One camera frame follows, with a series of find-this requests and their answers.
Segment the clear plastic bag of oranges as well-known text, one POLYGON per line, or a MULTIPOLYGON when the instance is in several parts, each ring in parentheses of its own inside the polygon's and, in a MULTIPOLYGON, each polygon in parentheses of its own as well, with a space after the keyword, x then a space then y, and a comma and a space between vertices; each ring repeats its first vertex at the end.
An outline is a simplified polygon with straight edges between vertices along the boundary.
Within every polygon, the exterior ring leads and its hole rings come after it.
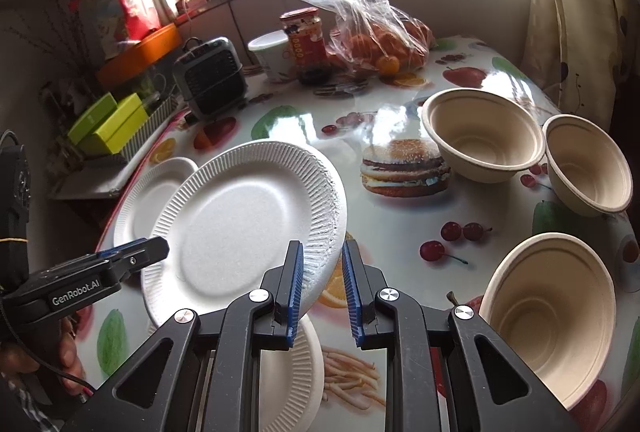
POLYGON ((299 0, 334 15, 330 63, 353 76, 391 78, 421 69, 435 46, 431 29, 390 0, 299 0))

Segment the lime green box upper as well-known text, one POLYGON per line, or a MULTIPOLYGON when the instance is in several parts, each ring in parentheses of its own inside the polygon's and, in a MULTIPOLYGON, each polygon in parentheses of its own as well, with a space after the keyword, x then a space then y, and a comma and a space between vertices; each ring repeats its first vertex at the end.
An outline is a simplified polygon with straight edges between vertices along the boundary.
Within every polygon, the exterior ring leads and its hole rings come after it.
POLYGON ((76 120, 67 133, 68 140, 74 145, 97 129, 117 108, 114 96, 106 93, 76 120))

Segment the orange tray shelf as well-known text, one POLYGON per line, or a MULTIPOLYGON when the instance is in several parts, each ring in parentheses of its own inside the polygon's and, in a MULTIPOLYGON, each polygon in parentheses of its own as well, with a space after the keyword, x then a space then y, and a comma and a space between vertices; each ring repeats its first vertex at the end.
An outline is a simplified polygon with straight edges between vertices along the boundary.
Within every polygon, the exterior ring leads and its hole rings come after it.
POLYGON ((169 24, 106 62, 96 72, 96 80, 104 91, 119 88, 181 45, 177 26, 169 24))

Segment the red label glass jar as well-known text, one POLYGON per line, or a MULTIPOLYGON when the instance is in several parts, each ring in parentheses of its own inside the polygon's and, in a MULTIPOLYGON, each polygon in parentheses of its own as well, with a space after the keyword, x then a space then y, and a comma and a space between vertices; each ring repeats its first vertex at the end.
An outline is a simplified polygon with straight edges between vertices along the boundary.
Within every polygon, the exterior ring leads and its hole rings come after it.
POLYGON ((291 10, 280 16, 280 22, 288 36, 299 82, 311 86, 328 82, 332 71, 318 8, 291 10))

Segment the beige paper bowl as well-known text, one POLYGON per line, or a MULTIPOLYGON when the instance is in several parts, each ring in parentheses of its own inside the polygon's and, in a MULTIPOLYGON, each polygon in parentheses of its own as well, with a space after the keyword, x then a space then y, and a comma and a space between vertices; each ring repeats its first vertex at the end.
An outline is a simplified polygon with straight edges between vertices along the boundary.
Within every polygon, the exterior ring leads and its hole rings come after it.
POLYGON ((598 380, 616 324, 612 277, 593 248, 542 233, 513 248, 492 275, 480 317, 568 410, 598 380))
POLYGON ((596 124, 574 114, 544 122, 549 178, 555 195, 587 218, 624 212, 634 193, 629 164, 596 124))
POLYGON ((450 168, 473 182, 510 181, 546 152, 537 121, 520 105, 491 92, 438 92, 422 105, 420 119, 450 168))

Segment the small grey heater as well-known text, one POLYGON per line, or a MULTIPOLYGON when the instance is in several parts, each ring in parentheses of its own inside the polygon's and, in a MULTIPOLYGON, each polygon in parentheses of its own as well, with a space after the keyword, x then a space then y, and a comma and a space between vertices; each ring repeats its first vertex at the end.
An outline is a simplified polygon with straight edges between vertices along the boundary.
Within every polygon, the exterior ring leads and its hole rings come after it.
POLYGON ((191 36, 172 67, 184 101, 198 120, 213 119, 244 100, 247 84, 232 42, 191 36))

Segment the red gift bag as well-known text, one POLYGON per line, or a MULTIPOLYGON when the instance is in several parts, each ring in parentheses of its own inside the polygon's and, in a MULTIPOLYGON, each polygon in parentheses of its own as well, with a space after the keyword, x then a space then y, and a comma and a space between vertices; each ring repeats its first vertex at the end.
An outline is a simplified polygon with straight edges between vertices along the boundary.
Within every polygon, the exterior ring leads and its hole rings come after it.
POLYGON ((142 41, 162 26, 153 0, 71 0, 70 11, 89 11, 106 58, 142 41))

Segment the grey zigzag pattern box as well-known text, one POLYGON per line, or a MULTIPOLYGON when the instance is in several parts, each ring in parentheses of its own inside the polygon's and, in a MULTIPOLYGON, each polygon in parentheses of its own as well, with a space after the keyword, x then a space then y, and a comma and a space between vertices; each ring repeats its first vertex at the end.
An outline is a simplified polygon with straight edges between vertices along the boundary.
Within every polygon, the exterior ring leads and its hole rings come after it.
POLYGON ((178 100, 175 96, 169 96, 167 100, 155 109, 151 117, 137 129, 137 132, 126 141, 126 144, 119 152, 104 157, 87 158, 85 165, 92 168, 103 168, 104 166, 123 166, 130 163, 136 153, 151 138, 152 134, 171 117, 177 106, 178 100))

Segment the white paper plate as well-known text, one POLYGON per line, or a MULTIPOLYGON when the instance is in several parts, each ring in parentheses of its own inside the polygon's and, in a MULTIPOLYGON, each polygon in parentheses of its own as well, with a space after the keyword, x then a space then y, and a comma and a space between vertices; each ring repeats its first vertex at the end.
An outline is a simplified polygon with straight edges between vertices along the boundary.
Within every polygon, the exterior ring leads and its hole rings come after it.
POLYGON ((174 192, 152 234, 168 255, 145 267, 146 310, 161 325, 182 308, 226 308, 302 243, 300 310, 328 283, 346 237, 347 201, 333 163, 318 149, 254 140, 210 159, 174 192))
POLYGON ((307 431, 324 390, 324 363, 317 331, 308 316, 288 351, 260 356, 259 431, 307 431))
POLYGON ((196 163, 183 157, 170 158, 145 172, 128 192, 114 229, 115 247, 148 238, 165 204, 196 170, 196 163))

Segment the lime green box lower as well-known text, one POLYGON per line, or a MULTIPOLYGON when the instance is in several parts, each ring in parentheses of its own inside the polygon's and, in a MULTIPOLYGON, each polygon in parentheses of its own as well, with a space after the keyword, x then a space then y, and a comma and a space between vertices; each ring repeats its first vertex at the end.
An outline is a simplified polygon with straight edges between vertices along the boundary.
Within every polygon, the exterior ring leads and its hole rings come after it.
POLYGON ((117 104, 116 110, 79 143, 79 149, 88 157, 118 154, 149 119, 137 93, 132 93, 117 104))

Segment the lime green box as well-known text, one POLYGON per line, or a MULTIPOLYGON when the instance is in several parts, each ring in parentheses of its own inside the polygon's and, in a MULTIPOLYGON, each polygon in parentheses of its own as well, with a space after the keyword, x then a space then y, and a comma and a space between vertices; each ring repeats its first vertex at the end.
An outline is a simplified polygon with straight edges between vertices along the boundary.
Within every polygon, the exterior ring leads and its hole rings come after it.
POLYGON ((137 93, 132 93, 117 104, 116 110, 79 143, 79 149, 88 157, 118 154, 149 119, 137 93))
POLYGON ((97 129, 117 108, 114 96, 106 93, 76 120, 67 133, 68 140, 74 145, 97 129))

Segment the white side shelf board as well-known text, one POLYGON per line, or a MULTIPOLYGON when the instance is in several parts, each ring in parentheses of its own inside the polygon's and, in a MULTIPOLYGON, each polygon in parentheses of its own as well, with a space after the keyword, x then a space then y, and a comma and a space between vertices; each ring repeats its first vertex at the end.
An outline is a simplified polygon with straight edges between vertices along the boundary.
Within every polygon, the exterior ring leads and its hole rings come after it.
POLYGON ((176 110, 171 117, 165 121, 151 136, 151 138, 136 153, 130 163, 123 166, 104 166, 103 168, 92 168, 85 163, 78 171, 67 175, 59 180, 48 193, 48 197, 54 200, 87 200, 105 199, 118 197, 127 185, 129 179, 136 172, 137 167, 142 163, 143 158, 151 150, 155 142, 160 138, 160 134, 167 129, 169 123, 179 112, 179 107, 183 103, 178 101, 176 110))

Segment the cream patterned curtain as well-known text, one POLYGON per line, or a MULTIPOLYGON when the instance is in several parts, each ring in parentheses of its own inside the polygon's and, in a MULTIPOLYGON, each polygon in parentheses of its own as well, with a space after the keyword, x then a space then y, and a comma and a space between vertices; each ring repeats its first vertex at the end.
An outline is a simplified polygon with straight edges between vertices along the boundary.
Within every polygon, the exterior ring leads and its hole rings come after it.
POLYGON ((522 70, 560 111, 607 130, 638 44, 637 0, 530 0, 522 70))

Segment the white plastic tub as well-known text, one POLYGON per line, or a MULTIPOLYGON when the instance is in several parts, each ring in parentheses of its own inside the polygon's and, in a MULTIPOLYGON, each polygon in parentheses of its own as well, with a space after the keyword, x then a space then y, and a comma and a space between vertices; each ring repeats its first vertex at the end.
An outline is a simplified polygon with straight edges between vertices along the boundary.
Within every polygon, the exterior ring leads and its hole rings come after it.
POLYGON ((290 41, 283 30, 258 36, 247 44, 272 83, 288 83, 296 79, 296 65, 290 41))

